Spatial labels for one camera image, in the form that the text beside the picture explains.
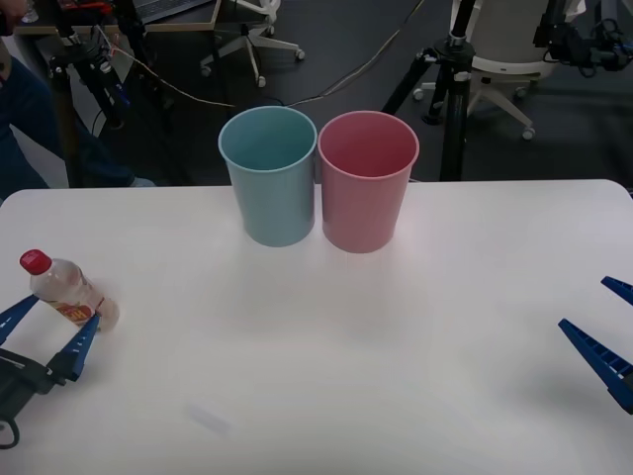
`pink cup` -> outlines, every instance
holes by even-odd
[[[372,252],[394,236],[419,142],[400,119],[349,112],[318,136],[323,232],[348,252]]]

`cup rim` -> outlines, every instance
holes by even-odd
[[[413,141],[415,142],[415,153],[413,154],[413,158],[407,164],[407,166],[404,166],[402,169],[400,169],[400,170],[398,170],[398,171],[396,171],[394,173],[391,173],[389,175],[363,176],[363,175],[355,175],[353,173],[349,173],[348,171],[341,170],[339,167],[337,167],[336,165],[332,164],[331,161],[329,161],[327,158],[325,158],[325,155],[323,154],[323,151],[321,150],[321,147],[320,147],[320,142],[321,142],[323,134],[325,133],[327,128],[330,127],[333,123],[335,123],[336,121],[338,121],[339,119],[341,119],[343,117],[351,116],[351,115],[357,115],[357,114],[371,114],[371,115],[385,116],[386,118],[389,118],[390,120],[399,122],[400,124],[402,124],[403,126],[405,126],[407,128],[408,132],[413,137]],[[341,114],[340,116],[336,116],[335,118],[331,119],[327,124],[325,124],[325,126],[320,130],[320,133],[318,134],[318,139],[316,141],[316,146],[318,147],[318,154],[320,155],[321,159],[328,166],[330,166],[334,170],[338,171],[339,173],[342,173],[343,175],[349,176],[349,177],[357,179],[357,180],[363,180],[363,181],[381,181],[381,180],[386,180],[388,178],[392,178],[394,176],[400,175],[401,173],[406,171],[408,168],[411,168],[411,166],[415,163],[415,161],[417,160],[417,157],[419,156],[419,140],[417,139],[417,135],[415,134],[413,129],[410,127],[410,125],[407,124],[405,121],[397,118],[396,116],[392,116],[390,114],[385,114],[384,112],[380,112],[380,111],[351,111],[351,112],[346,112],[345,114]]]
[[[243,116],[243,115],[248,114],[248,113],[250,113],[252,111],[261,110],[261,109],[284,109],[285,111],[291,112],[293,114],[297,114],[297,115],[301,116],[303,119],[305,119],[306,121],[308,121],[308,124],[310,124],[310,126],[313,129],[314,137],[315,137],[313,139],[313,144],[311,145],[310,150],[308,150],[308,152],[304,156],[302,156],[299,160],[295,161],[294,163],[291,163],[290,165],[283,166],[281,168],[273,168],[271,170],[255,170],[255,169],[252,169],[252,168],[246,168],[245,166],[242,166],[242,165],[240,165],[238,163],[235,163],[233,160],[228,158],[226,156],[225,151],[224,151],[223,146],[222,146],[222,138],[223,138],[223,136],[225,134],[225,131],[226,131],[228,125],[231,122],[233,122],[236,119],[238,119],[240,116]],[[293,166],[297,166],[300,163],[302,163],[303,161],[307,160],[310,157],[310,155],[312,155],[313,152],[315,151],[315,148],[317,147],[317,140],[318,140],[317,126],[315,126],[315,123],[310,119],[310,117],[308,117],[303,112],[296,111],[295,109],[291,109],[290,107],[286,107],[286,106],[261,106],[261,107],[253,107],[251,109],[246,109],[245,111],[240,112],[235,117],[231,118],[226,124],[224,124],[224,126],[222,127],[222,130],[220,131],[220,135],[218,136],[218,149],[220,150],[220,154],[222,155],[223,159],[226,162],[230,163],[235,168],[239,168],[240,170],[247,171],[249,173],[266,174],[266,173],[277,173],[279,171],[288,170],[288,169],[292,168]]]

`red bottle cap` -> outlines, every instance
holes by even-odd
[[[52,260],[39,249],[31,249],[22,254],[20,265],[31,275],[40,275],[50,269]]]

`laptop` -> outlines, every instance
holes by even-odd
[[[134,0],[136,12],[143,23],[176,15],[215,0]]]

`office chair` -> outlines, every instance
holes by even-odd
[[[468,115],[483,99],[505,110],[523,124],[522,137],[531,141],[536,132],[532,121],[497,88],[503,84],[534,86],[549,76],[556,64],[543,60],[545,49],[535,47],[534,33],[548,0],[478,0],[473,10],[466,36],[475,48],[473,80]],[[460,0],[453,0],[451,25],[455,21]],[[587,9],[585,0],[569,0],[567,22],[573,21]],[[425,90],[434,90],[434,82],[424,82],[413,91],[413,98],[421,101]],[[514,91],[516,99],[524,98],[528,87]]]
[[[232,0],[236,3],[236,6],[245,8],[251,12],[255,12],[261,15],[262,22],[258,25],[249,25],[245,28],[248,30],[248,36],[242,34],[235,40],[230,41],[226,45],[220,48],[220,57],[224,57],[239,49],[245,48],[248,51],[250,57],[250,63],[255,73],[255,84],[257,87],[264,87],[266,85],[266,78],[260,74],[257,56],[254,48],[273,48],[273,49],[288,49],[295,52],[295,59],[302,61],[306,58],[306,53],[294,43],[280,42],[279,40],[273,40],[272,37],[275,34],[274,23],[277,21],[277,10],[281,4],[281,0],[259,0],[259,5],[249,3],[247,0]],[[202,75],[208,77],[211,75],[211,64],[214,58],[212,55],[205,57],[200,61],[200,69]]]

